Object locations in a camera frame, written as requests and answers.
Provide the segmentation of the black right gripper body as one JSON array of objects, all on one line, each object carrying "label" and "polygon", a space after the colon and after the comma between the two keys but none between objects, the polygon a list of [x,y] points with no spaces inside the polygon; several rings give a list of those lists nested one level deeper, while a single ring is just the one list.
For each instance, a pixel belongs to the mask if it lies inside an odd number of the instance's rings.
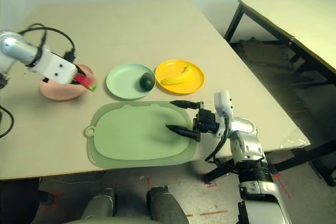
[{"label": "black right gripper body", "polygon": [[201,141],[201,133],[216,134],[219,123],[216,122],[215,114],[210,110],[204,109],[204,102],[196,103],[197,114],[193,119],[193,131],[195,132],[194,140]]}]

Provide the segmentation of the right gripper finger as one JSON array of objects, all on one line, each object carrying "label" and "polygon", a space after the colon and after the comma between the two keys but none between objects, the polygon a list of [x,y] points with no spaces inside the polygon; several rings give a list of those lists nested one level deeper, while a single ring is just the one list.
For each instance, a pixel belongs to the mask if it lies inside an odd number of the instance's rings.
[{"label": "right gripper finger", "polygon": [[183,108],[183,109],[200,109],[201,108],[201,103],[200,102],[191,102],[191,101],[186,101],[186,100],[175,100],[171,101],[170,104]]},{"label": "right gripper finger", "polygon": [[199,141],[200,139],[200,133],[190,130],[187,127],[183,127],[183,126],[179,126],[179,125],[166,125],[166,127],[171,130],[172,132],[180,135],[180,136],[184,136],[184,137],[188,137],[191,138],[195,141]]}]

